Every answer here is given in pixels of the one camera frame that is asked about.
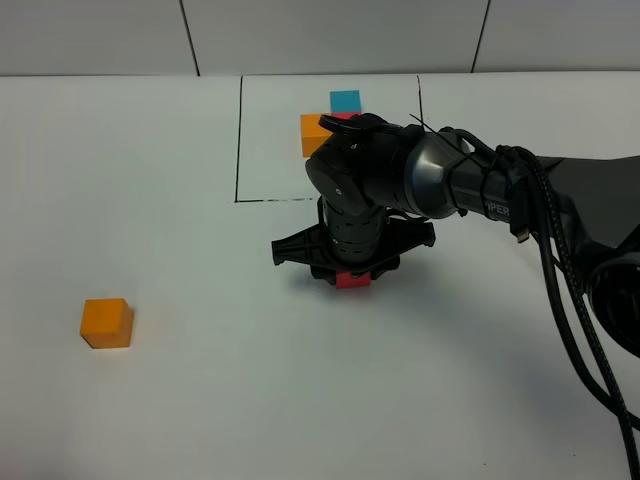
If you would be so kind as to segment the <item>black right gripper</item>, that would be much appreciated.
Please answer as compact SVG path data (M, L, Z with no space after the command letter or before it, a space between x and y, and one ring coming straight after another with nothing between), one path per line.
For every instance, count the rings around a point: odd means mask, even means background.
M375 281L400 266L400 257L417 247L435 244L434 226L405 212L374 206L348 215L321 197L318 223L271 243L275 265L293 262L310 267L315 280L336 285L337 272L370 273Z

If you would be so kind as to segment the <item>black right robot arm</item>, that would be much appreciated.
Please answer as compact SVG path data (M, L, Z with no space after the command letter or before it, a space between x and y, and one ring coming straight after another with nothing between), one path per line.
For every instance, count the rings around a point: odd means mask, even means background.
M317 223L272 244L276 264L378 278L435 241L433 221L474 212L524 240L537 231L520 148L492 149L462 129L428 132L373 114L324 115L329 131L306 161L319 192ZM543 157L569 260L604 330L639 350L639 160Z

